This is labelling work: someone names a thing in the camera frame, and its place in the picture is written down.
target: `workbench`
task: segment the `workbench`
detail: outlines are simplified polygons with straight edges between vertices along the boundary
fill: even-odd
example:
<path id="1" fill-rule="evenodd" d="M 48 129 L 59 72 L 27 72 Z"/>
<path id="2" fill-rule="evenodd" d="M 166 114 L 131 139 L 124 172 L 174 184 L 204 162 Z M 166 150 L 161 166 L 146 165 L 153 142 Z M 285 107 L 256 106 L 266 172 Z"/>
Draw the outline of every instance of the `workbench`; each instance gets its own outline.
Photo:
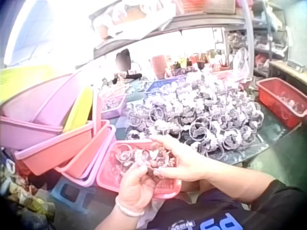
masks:
<path id="1" fill-rule="evenodd" d="M 134 80 L 130 83 L 130 86 L 134 89 L 138 87 L 139 80 Z M 128 103 L 138 103 L 144 97 L 144 92 L 138 92 L 137 90 L 127 97 Z M 225 153 L 224 157 L 220 161 L 235 165 L 244 163 L 245 165 L 255 158 L 258 154 L 271 147 L 277 140 L 289 134 L 290 130 L 280 122 L 280 120 L 265 106 L 261 106 L 261 110 L 264 113 L 264 121 L 261 129 L 258 131 L 258 136 L 255 143 L 245 150 L 232 150 Z M 128 119 L 125 115 L 116 117 L 110 120 L 112 125 L 116 127 L 117 140 L 125 140 L 126 128 L 128 127 Z M 212 155 L 212 158 L 219 158 L 220 155 Z"/>
<path id="2" fill-rule="evenodd" d="M 284 61 L 269 62 L 269 78 L 280 78 L 307 94 L 307 73 L 299 73 L 287 66 Z"/>

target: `white bracelet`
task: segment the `white bracelet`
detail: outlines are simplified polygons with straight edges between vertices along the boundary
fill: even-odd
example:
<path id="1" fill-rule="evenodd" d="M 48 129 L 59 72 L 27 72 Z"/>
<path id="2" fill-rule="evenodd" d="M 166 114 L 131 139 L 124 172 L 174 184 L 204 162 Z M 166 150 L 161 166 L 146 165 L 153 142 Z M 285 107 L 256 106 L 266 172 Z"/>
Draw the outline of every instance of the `white bracelet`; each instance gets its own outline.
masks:
<path id="1" fill-rule="evenodd" d="M 119 197 L 117 196 L 115 198 L 115 203 L 117 205 L 117 207 L 119 207 L 119 209 L 126 215 L 126 216 L 129 216 L 129 217 L 140 217 L 142 215 L 144 215 L 145 211 L 143 212 L 133 212 L 133 211 L 130 211 L 129 209 L 123 207 L 120 202 L 119 202 Z"/>

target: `blue plastic basket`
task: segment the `blue plastic basket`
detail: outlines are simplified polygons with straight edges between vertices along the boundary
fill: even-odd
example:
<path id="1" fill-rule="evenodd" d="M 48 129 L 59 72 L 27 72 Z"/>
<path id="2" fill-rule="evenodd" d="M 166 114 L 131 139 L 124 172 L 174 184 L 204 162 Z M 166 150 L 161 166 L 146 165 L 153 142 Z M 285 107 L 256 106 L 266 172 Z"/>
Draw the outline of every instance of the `blue plastic basket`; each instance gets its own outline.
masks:
<path id="1" fill-rule="evenodd" d="M 153 91 L 155 88 L 161 88 L 162 86 L 166 85 L 166 84 L 171 84 L 174 81 L 182 81 L 185 80 L 187 78 L 186 75 L 182 75 L 180 77 L 176 77 L 176 78 L 169 78 L 169 79 L 165 79 L 165 80 L 157 80 L 154 81 L 148 88 L 147 90 L 144 92 L 145 95 L 151 94 L 151 93 L 156 93 L 159 91 Z"/>

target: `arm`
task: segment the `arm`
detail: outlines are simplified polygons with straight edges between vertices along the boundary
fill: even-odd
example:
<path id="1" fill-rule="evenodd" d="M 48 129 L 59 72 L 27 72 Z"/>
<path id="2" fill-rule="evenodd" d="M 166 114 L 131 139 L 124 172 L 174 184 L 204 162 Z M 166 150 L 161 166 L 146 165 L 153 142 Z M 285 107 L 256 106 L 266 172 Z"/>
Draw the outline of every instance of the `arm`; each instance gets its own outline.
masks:
<path id="1" fill-rule="evenodd" d="M 253 203 L 275 180 L 263 172 L 239 168 L 208 158 L 205 161 L 209 167 L 203 174 L 203 179 L 228 196 L 246 204 Z"/>
<path id="2" fill-rule="evenodd" d="M 138 217 L 128 217 L 115 206 L 111 214 L 97 226 L 96 230 L 134 230 L 138 224 Z"/>
<path id="3" fill-rule="evenodd" d="M 151 201 L 155 182 L 146 175 L 147 166 L 132 165 L 120 183 L 117 201 L 130 213 L 142 213 Z M 97 226 L 96 230 L 135 230 L 139 217 L 124 213 L 115 205 L 111 214 Z"/>
<path id="4" fill-rule="evenodd" d="M 159 168 L 155 175 L 184 181 L 207 180 L 228 196 L 250 204 L 259 198 L 274 180 L 270 175 L 239 168 L 206 158 L 170 136 L 155 136 L 179 159 L 176 168 Z"/>

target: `black t-shirt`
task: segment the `black t-shirt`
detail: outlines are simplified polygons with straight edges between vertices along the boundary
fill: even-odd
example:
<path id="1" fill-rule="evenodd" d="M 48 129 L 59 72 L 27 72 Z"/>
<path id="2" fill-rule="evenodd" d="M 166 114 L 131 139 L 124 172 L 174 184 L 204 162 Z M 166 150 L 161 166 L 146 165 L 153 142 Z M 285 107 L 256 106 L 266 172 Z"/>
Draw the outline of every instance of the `black t-shirt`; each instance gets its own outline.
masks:
<path id="1" fill-rule="evenodd" d="M 213 200 L 164 212 L 148 224 L 157 230 L 280 230 L 307 229 L 306 194 L 275 180 L 250 210 L 229 201 Z"/>

